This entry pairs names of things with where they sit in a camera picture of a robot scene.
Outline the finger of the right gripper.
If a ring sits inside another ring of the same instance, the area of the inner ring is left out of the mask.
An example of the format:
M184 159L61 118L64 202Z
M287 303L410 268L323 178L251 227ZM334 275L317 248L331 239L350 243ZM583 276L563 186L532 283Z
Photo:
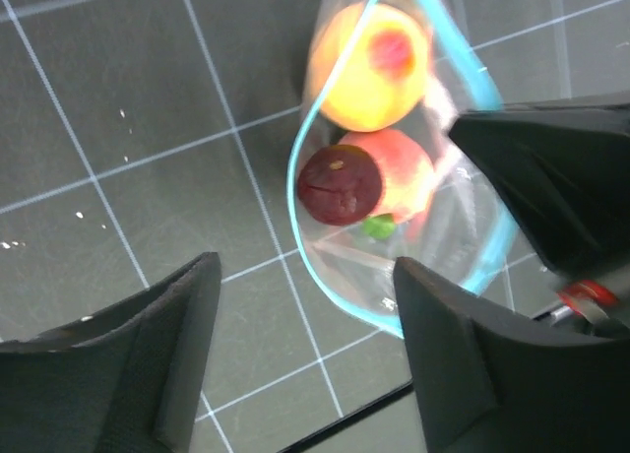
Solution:
M450 138L549 269L582 276L628 258L628 94L469 111Z

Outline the pink peach with leaf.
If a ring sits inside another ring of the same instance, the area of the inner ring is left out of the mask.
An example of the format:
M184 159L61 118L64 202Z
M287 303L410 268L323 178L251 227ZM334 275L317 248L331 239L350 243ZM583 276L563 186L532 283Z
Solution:
M362 231L377 240L406 226L406 237L420 236L435 190L435 171L427 152L404 132L387 128L345 134L341 143L357 146L377 163L383 192L376 208L363 221Z

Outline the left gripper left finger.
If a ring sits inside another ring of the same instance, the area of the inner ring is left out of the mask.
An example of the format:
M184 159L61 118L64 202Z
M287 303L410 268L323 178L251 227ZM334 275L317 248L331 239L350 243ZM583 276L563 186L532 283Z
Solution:
M5 452L186 452L221 292L203 253L84 319L1 346Z

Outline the blue zip top bag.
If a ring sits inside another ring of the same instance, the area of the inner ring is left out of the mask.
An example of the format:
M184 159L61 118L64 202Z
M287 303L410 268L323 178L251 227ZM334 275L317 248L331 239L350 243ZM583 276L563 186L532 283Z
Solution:
M401 336L393 270L404 256L487 289L517 227L449 133L462 113L501 104L442 0L322 0L286 199L333 304Z

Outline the small yellow orange fruit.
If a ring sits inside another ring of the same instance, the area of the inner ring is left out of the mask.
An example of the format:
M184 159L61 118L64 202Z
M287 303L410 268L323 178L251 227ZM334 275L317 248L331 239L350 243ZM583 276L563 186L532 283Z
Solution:
M315 36L306 86L311 99L323 89L363 9L362 3L341 9ZM358 132L400 121L425 95L431 53L429 27L395 7L376 4L320 112Z

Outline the dark red plum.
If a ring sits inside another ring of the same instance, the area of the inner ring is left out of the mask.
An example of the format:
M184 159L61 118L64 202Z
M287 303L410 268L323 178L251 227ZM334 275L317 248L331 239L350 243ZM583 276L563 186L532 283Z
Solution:
M317 151L298 175L296 194L319 223L352 225L377 206L383 178L376 161L353 145L333 145Z

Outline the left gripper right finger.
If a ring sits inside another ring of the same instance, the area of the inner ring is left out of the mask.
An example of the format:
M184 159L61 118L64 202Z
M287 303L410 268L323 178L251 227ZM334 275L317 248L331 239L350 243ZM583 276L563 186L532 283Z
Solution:
M431 452L625 452L629 344L477 298L408 257L393 282Z

